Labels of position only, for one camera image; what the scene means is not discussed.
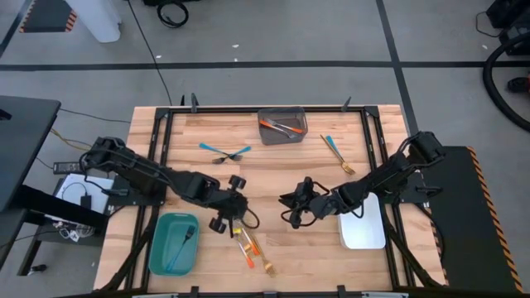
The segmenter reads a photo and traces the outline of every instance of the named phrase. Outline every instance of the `gold fork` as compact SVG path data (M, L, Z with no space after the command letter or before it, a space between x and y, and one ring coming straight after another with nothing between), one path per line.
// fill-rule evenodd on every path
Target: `gold fork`
M265 258L265 254L263 253L262 247L259 246L258 240L251 233L250 233L250 238L252 239L252 242L254 243L254 245L258 248L259 255L262 257L263 268L265 268L265 272L270 277L275 277L276 269L274 269L274 266L272 265L272 263Z
M333 151L333 153L339 158L339 161L341 162L340 166L342 167L342 170L344 170L346 173L353 175L355 174L354 169L349 167L348 163L345 161L345 159L340 155L340 153L335 148L334 144L331 144L324 136L320 135L322 140L327 144L327 146Z

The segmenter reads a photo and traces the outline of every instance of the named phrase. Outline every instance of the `wooden table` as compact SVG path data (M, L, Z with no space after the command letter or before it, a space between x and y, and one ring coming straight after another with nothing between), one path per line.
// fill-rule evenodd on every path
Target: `wooden table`
M142 156L147 156L155 109L138 107L132 116L127 145ZM401 109L398 105L383 105L379 106L379 112L391 155L407 137ZM178 114L174 118L167 165L175 170L212 175L221 181L222 187L228 187L231 175L245 178L247 184L242 192L248 197L249 208L261 219L261 226L254 232L279 274L276 278L269 277L261 261L256 268L249 269L228 233L218 234L208 228L210 219L216 215L214 210L188 204L168 190L161 215L185 212L194 214L200 221L197 260L193 271L184 277L151 275L149 292L189 292L192 286L199 286L201 292L336 291L337 285L345 285L347 291L391 290L384 249L343 248L335 216L298 230L280 219L280 213L286 208L277 202L278 196L292 192L305 176L331 188L357 180L370 171L359 115L307 113L306 117L309 132L302 143L269 147L260 141L254 113ZM373 123L370 126L375 140ZM356 170L355 175L342 171L320 134L333 136L345 160ZM211 160L219 154L199 149L200 142L226 152L245 146L253 149L244 153L243 160L237 163L212 165ZM161 146L157 149L155 161L160 159ZM376 157L380 163L378 148ZM430 221L412 205L402 204L401 212L411 251L435 280L445 283ZM137 207L127 207L110 219L94 288L106 284L128 255L136 216ZM395 247L394 252L400 282L404 285L401 257ZM140 285L143 260L141 255L134 286Z

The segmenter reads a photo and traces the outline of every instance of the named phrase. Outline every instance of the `black floor stripe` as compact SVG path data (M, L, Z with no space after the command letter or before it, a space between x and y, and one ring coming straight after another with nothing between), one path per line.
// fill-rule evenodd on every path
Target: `black floor stripe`
M390 21L388 20L387 10L384 7L383 0L376 0L379 10L379 16L381 17L381 23L383 24L384 37L387 40L388 51L390 52L390 60L393 63L394 73L396 75L397 87L401 95L403 109L405 110L405 118L408 124L408 130L412 134L418 132L416 116L414 115L414 109L412 108L412 102L407 89L407 82L405 82L405 76L403 69L399 63L398 49L390 29Z
M260 62L185 62L159 63L161 70L214 70L258 68L482 68L481 61L260 61ZM495 67L530 67L530 61L498 61ZM0 71L72 70L154 70L153 63L76 64L76 65L0 65Z
M22 4L22 7L20 8L20 11L18 11L17 17L15 17L15 20L9 27L9 30L7 31L6 35L3 37L2 44L0 44L0 58L2 58L3 52L6 51L7 45L9 45L9 41L11 41L11 39L13 38L13 35L15 35L18 25L20 25L20 23L24 19L27 8L30 6L32 1L33 0L24 1L24 3Z
M400 61L400 66L403 68L482 68L486 64L485 61ZM530 61L497 61L495 67L528 67Z
M368 67L390 68L390 61L255 61L255 62L183 62L158 63L161 70L212 70L247 68L306 68L306 67ZM0 65L0 70L47 71L47 70L154 70L153 63L131 64L79 64L79 65Z

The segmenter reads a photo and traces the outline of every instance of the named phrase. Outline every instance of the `concrete floor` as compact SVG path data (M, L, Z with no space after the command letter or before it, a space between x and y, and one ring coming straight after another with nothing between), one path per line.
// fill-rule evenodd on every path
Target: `concrete floor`
M135 64L139 68L152 62L127 3L113 1L123 24L120 40L111 44L96 42L81 21L70 33L16 32L3 55L0 53L0 94L58 99L63 108L124 120L130 119L135 106L167 105L155 70L84 68L98 64ZM491 2L384 0L399 59L485 60L499 42L475 31L475 14ZM2 2L0 41L23 3ZM154 8L144 7L139 0L132 4L154 54L161 55L160 63L391 60L375 0L192 2L186 4L190 22L179 30L165 28ZM491 29L482 21L484 29ZM513 58L503 56L501 60ZM5 65L77 65L77 70L1 71ZM174 102L182 94L195 92L202 105L343 103L349 96L352 104L411 104L421 130L433 131L446 145L472 146L477 151L524 289L530 291L530 257L525 253L530 245L530 217L526 215L530 210L526 198L530 135L493 106L482 85L481 69L403 69L409 103L400 93L392 67L178 68L161 71ZM494 77L498 86L503 86L527 71L496 69ZM530 117L527 95L505 95L522 115ZM411 121L411 110L406 112ZM84 142L97 136L125 138L128 134L127 124L62 112L54 128L65 137ZM50 136L39 157L52 164L75 161L79 152ZM36 162L26 183L51 192L59 178ZM34 230L24 226L20 236ZM5 296L62 296L91 290L99 249L43 244L36 263L48 264L48 271L17 277L28 243L18 242L0 271Z

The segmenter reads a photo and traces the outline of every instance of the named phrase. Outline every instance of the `teal plastic bin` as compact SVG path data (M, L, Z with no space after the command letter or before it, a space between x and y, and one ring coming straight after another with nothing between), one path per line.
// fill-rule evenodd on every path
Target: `teal plastic bin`
M195 226L195 232L186 241L175 266L166 270L167 264L181 249L188 228ZM199 221L192 214L170 213L158 219L155 236L149 256L149 270L159 276L184 276L195 265L197 242L199 239Z

